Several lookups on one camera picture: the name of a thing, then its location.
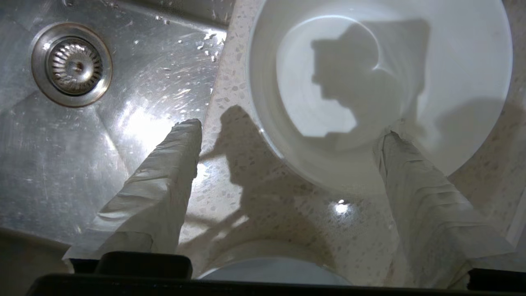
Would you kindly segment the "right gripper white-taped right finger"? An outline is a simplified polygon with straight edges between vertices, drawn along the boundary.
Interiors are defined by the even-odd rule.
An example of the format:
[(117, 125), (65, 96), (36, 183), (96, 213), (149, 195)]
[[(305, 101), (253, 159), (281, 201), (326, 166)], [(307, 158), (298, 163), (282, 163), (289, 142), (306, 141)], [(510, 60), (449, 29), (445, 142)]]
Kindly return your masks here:
[(390, 132), (373, 155), (416, 286), (525, 291), (525, 258), (413, 143)]

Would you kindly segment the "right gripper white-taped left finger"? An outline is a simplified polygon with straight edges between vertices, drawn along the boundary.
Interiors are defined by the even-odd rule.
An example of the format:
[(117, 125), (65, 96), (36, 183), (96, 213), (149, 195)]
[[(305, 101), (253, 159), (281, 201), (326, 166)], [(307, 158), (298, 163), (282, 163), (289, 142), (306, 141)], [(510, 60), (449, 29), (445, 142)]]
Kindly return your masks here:
[(174, 254), (201, 143), (200, 120), (175, 124), (66, 251), (68, 270), (110, 252)]

